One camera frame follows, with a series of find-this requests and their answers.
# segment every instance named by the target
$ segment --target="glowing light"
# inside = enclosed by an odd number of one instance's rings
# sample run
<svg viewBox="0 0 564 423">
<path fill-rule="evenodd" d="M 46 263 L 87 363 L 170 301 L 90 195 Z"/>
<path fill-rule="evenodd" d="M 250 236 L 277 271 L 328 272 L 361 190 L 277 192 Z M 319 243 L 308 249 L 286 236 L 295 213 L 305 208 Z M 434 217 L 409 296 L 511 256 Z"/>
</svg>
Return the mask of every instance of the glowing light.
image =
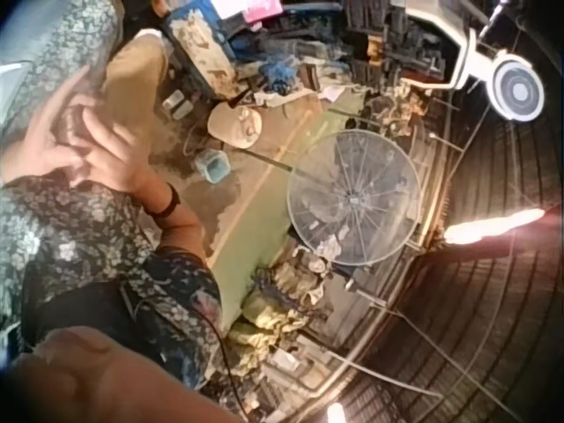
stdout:
<svg viewBox="0 0 564 423">
<path fill-rule="evenodd" d="M 497 236 L 518 226 L 527 225 L 542 218 L 545 211 L 541 209 L 523 210 L 505 218 L 476 220 L 450 226 L 444 233 L 448 244 L 470 244 L 480 241 L 485 236 Z"/>
<path fill-rule="evenodd" d="M 327 409 L 328 423 L 346 423 L 345 410 L 339 403 L 332 404 Z"/>
</svg>

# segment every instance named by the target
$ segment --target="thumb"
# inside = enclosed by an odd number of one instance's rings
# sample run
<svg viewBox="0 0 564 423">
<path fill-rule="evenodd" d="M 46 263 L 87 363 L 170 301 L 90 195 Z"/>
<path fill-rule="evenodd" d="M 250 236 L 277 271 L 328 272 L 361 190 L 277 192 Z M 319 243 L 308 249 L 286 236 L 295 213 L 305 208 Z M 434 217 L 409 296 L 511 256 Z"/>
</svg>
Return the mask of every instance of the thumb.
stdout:
<svg viewBox="0 0 564 423">
<path fill-rule="evenodd" d="M 45 152 L 47 172 L 61 167 L 80 167 L 85 164 L 84 158 L 72 147 L 57 145 Z"/>
</svg>

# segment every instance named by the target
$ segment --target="electrical cord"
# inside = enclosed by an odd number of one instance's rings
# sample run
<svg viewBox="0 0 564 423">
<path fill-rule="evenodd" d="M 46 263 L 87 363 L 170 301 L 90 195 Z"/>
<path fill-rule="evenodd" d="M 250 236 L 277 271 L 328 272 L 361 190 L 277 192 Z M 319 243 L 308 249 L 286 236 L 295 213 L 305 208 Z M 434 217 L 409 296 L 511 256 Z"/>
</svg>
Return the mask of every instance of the electrical cord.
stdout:
<svg viewBox="0 0 564 423">
<path fill-rule="evenodd" d="M 233 374 L 231 373 L 231 367 L 229 366 L 229 360 L 227 359 L 226 346 L 223 342 L 223 339 L 221 338 L 221 335 L 219 334 L 218 330 L 215 328 L 214 324 L 202 312 L 200 312 L 200 310 L 198 310 L 194 307 L 190 307 L 190 310 L 196 312 L 196 314 L 199 315 L 210 326 L 211 330 L 213 331 L 216 338 L 218 339 L 219 349 L 221 350 L 221 355 L 223 356 L 223 362 L 226 366 L 227 375 L 228 375 L 228 378 L 229 378 L 229 382 L 231 384 L 231 389 L 233 390 L 233 393 L 235 395 L 235 399 L 237 400 L 237 404 L 239 405 L 239 408 L 241 408 L 241 412 L 242 412 L 243 416 L 245 416 L 245 420 L 248 423 L 253 423 L 253 420 L 249 417 L 249 415 L 245 411 L 245 407 L 243 406 L 243 402 L 241 401 L 241 398 L 239 397 L 239 391 L 237 390 L 237 386 L 235 385 L 235 380 L 233 378 Z"/>
</svg>

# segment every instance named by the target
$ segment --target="concrete floor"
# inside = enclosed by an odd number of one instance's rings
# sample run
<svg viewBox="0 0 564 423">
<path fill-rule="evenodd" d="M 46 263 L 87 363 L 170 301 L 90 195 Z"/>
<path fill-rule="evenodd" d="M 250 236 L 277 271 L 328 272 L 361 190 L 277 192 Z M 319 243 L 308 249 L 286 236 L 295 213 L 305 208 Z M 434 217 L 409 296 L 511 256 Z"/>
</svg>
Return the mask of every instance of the concrete floor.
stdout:
<svg viewBox="0 0 564 423">
<path fill-rule="evenodd" d="M 332 106 L 356 112 L 361 95 L 345 92 Z M 324 113 L 315 96 L 288 103 L 283 108 L 259 109 L 263 133 L 252 151 L 293 165 L 320 137 L 342 130 L 346 117 Z M 218 280 L 223 302 L 224 327 L 240 313 L 250 275 L 258 264 L 271 263 L 284 245 L 290 218 L 286 210 L 289 174 L 248 155 L 226 152 L 232 173 L 217 185 L 205 181 L 192 168 L 193 158 L 182 152 L 187 127 L 193 122 L 158 122 L 152 163 L 171 182 L 182 199 L 201 219 L 208 264 Z"/>
</svg>

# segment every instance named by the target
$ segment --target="black wristband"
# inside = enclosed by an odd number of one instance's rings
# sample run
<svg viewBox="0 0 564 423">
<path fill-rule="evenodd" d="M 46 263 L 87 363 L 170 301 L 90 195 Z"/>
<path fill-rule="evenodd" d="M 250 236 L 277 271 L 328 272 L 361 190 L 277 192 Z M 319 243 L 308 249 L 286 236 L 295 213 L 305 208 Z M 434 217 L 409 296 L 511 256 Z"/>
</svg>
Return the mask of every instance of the black wristband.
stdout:
<svg viewBox="0 0 564 423">
<path fill-rule="evenodd" d="M 170 204 L 168 205 L 168 207 L 163 210 L 160 213 L 151 213 L 147 210 L 145 210 L 145 212 L 151 216 L 153 219 L 166 219 L 168 216 L 170 216 L 171 214 L 173 214 L 174 209 L 176 208 L 176 206 L 178 204 L 180 204 L 180 197 L 178 196 L 178 192 L 176 192 L 176 189 L 174 189 L 174 187 L 170 184 L 167 183 L 167 185 L 170 187 L 170 189 L 173 191 L 173 197 L 170 200 Z"/>
</svg>

